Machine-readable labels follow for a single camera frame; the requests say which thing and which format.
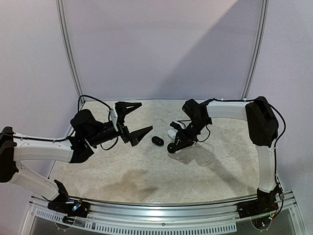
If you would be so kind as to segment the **white earbud charging case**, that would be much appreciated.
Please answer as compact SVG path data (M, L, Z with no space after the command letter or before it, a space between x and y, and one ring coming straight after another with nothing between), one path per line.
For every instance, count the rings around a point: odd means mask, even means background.
M170 129L167 131L167 135L170 139L174 140L176 137L176 131L174 129Z

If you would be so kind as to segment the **black round charging case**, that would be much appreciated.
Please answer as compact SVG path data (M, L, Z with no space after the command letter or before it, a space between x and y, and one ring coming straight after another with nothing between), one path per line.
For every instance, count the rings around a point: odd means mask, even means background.
M169 153L175 153L177 150L176 150L176 146L175 146L175 144L174 143L170 143L170 144L168 144L167 145L167 151L169 152Z

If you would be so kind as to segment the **black oval charging case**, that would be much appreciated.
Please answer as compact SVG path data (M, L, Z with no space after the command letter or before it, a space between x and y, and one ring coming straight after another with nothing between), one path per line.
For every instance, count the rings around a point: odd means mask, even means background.
M164 140L158 136L153 136L151 141L156 146L164 146Z

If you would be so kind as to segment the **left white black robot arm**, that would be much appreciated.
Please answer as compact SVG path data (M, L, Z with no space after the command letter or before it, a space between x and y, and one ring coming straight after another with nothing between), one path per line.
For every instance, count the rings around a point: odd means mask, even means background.
M0 133L1 183L26 188L53 202L61 212L69 212L73 203L64 185L32 171L22 161L49 160L81 164L94 154L93 149L115 138L136 146L153 128L149 126L130 132L124 119L141 105L140 102L117 102L110 108L107 122L97 121L89 109L82 109L70 121L74 136L63 139L30 137L15 133L12 127L4 127Z

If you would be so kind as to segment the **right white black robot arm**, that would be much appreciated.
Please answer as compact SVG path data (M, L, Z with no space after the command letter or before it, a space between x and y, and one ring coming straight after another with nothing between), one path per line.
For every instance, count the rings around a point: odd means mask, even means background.
M265 97L250 100L186 101L186 120L171 122L167 150L171 158L195 161L197 200L216 201L257 193L256 213L272 205L279 181L277 112Z

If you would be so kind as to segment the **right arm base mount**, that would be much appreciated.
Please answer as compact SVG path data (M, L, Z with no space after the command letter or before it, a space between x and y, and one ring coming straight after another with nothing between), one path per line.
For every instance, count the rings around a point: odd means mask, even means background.
M270 192L257 189L257 198L246 202L237 203L237 212L240 218L246 218L275 211L274 218L280 213L283 207L283 189L276 186Z

